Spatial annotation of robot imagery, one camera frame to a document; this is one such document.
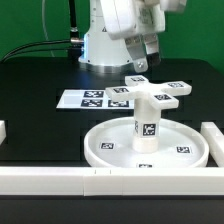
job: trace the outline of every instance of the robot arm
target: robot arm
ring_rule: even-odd
[[[103,73],[148,69],[147,56],[159,52],[164,11],[182,11],[187,0],[90,0],[90,29],[81,67]]]
[[[146,56],[159,51],[157,33],[165,31],[164,11],[182,11],[187,0],[101,0],[107,32],[125,39],[136,72],[148,69]]]

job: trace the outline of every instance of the cable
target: cable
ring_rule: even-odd
[[[1,63],[4,62],[5,58],[8,58],[11,54],[15,54],[16,52],[19,52],[21,50],[24,50],[26,48],[30,48],[30,47],[36,47],[36,46],[44,46],[44,45],[56,45],[56,44],[70,44],[71,41],[70,40],[55,40],[55,41],[44,41],[44,42],[35,42],[35,43],[31,43],[31,44],[26,44],[23,46],[20,46],[12,51],[10,51],[9,53],[7,53],[1,60]]]
[[[46,26],[46,0],[42,0],[42,27],[46,41],[49,41],[47,26]],[[54,52],[51,51],[51,56],[55,57]]]
[[[71,27],[75,29],[78,37],[78,28],[77,28],[77,21],[76,21],[76,5],[74,0],[69,0],[69,11],[70,11],[70,23]]]
[[[0,63],[4,63],[6,60],[8,60],[9,58],[11,57],[14,57],[14,56],[17,56],[17,55],[20,55],[20,54],[27,54],[27,53],[35,53],[35,52],[43,52],[43,51],[67,51],[69,50],[70,48],[52,48],[52,49],[38,49],[38,50],[28,50],[28,51],[20,51],[20,52],[17,52],[17,53],[13,53],[13,54],[10,54],[8,55],[7,57],[4,57]]]

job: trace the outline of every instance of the white plastic part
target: white plastic part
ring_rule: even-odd
[[[159,52],[159,42],[156,34],[147,34],[143,38],[147,55]]]
[[[2,144],[5,138],[6,138],[5,122],[0,121],[0,145]]]
[[[132,63],[124,39],[111,40],[105,28],[100,0],[90,1],[90,29],[85,34],[84,54],[79,62],[96,71],[107,72],[107,67],[122,67]]]
[[[155,34],[165,30],[165,16],[160,5],[136,0],[101,0],[107,32],[111,39]]]
[[[119,118],[92,128],[84,141],[85,158],[93,167],[184,168],[204,167],[209,148],[195,130],[170,120],[159,123],[159,148],[154,153],[132,149],[135,121]]]
[[[155,152],[159,146],[161,110],[177,108],[179,101],[173,96],[189,94],[191,86],[184,82],[152,84],[141,75],[127,76],[125,82],[128,87],[106,88],[106,93],[114,102],[135,100],[134,118],[137,128],[131,138],[132,148],[140,153]]]
[[[160,0],[144,0],[147,6],[154,6],[160,3]]]
[[[219,167],[224,167],[224,136],[213,122],[203,122],[201,134],[207,140],[210,153]]]
[[[223,168],[0,167],[0,195],[224,195]]]

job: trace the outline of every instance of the round white tray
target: round white tray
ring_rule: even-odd
[[[84,141],[85,157],[94,167],[181,168],[206,166],[209,147],[186,125],[161,119],[159,149],[138,153],[132,149],[133,117],[109,120],[92,128]]]

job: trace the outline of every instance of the white border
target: white border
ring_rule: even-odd
[[[5,138],[6,138],[5,122],[0,121],[0,145],[2,144]]]
[[[0,195],[224,195],[224,169],[0,167]]]
[[[103,92],[103,97],[84,97],[85,92]],[[81,106],[83,100],[101,100],[101,107],[84,107]],[[134,100],[129,101],[129,106],[126,107],[109,107],[108,101],[110,98],[105,93],[105,90],[64,90],[61,99],[57,105],[57,109],[94,109],[94,110],[130,110],[134,109]]]

